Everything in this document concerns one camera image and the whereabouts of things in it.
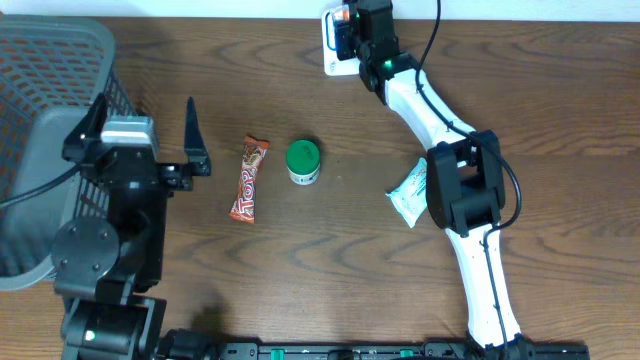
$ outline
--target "teal and white packet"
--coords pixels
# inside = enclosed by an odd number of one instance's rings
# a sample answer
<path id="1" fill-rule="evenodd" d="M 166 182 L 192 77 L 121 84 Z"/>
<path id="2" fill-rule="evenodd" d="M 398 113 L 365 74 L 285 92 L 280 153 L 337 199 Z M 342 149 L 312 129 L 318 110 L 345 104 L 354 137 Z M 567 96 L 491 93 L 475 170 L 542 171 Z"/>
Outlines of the teal and white packet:
<path id="1" fill-rule="evenodd" d="M 420 214 L 427 208 L 427 161 L 418 160 L 418 165 L 411 171 L 402 184 L 387 196 L 396 210 L 402 215 L 409 227 L 416 226 Z"/>

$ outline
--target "wood grain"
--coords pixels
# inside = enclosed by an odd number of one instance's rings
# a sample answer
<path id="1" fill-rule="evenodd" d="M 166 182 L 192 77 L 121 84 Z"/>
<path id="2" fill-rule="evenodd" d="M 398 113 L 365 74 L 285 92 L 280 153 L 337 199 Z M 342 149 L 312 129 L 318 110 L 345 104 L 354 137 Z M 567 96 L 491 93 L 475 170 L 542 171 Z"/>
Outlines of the wood grain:
<path id="1" fill-rule="evenodd" d="M 168 300 L 165 330 L 266 342 L 464 336 L 446 236 L 428 215 L 409 229 L 384 196 L 424 150 L 359 78 L 324 75 L 319 21 L 100 21 L 130 98 L 157 122 L 162 160 L 184 160 L 188 96 L 212 155 L 213 176 L 170 201 L 164 280 L 150 291 Z M 417 54 L 431 26 L 398 21 L 402 45 Z M 584 341 L 592 359 L 640 351 L 639 30 L 445 21 L 428 60 L 436 90 L 498 134 L 522 183 L 524 211 L 502 253 L 523 332 Z M 246 134 L 271 141 L 253 226 L 227 215 Z M 309 136 L 322 174 L 299 187 L 284 152 Z M 49 284 L 0 304 L 0 359 L 59 358 L 62 308 Z"/>

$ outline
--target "green lid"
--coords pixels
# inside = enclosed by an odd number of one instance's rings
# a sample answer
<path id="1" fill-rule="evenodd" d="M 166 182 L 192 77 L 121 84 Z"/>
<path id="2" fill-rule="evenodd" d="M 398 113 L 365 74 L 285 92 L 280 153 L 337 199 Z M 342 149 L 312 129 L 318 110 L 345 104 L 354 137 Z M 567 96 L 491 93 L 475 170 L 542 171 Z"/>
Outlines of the green lid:
<path id="1" fill-rule="evenodd" d="M 287 167 L 298 175 L 308 175 L 320 166 L 320 150 L 308 140 L 298 140 L 287 150 Z"/>

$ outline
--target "gray plastic basket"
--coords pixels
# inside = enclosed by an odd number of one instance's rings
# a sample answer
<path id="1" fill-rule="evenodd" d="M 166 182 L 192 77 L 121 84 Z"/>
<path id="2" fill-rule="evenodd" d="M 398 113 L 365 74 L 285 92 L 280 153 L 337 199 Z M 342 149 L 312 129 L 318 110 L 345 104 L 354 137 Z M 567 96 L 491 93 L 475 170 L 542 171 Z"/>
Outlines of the gray plastic basket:
<path id="1" fill-rule="evenodd" d="M 98 93 L 110 114 L 135 113 L 114 56 L 113 36 L 95 21 L 0 16 L 0 200 L 71 168 L 62 143 Z M 76 216 L 105 216 L 107 206 L 108 196 L 76 175 L 0 211 L 0 291 L 52 276 L 58 228 Z"/>

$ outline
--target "green lidded jar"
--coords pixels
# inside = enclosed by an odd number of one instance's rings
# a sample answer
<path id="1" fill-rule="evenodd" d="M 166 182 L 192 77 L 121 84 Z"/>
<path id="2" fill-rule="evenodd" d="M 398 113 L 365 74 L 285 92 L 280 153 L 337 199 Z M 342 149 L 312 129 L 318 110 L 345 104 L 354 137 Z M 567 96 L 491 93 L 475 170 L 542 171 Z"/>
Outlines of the green lidded jar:
<path id="1" fill-rule="evenodd" d="M 295 141 L 287 150 L 287 168 L 294 183 L 313 184 L 320 175 L 320 150 L 309 140 Z"/>

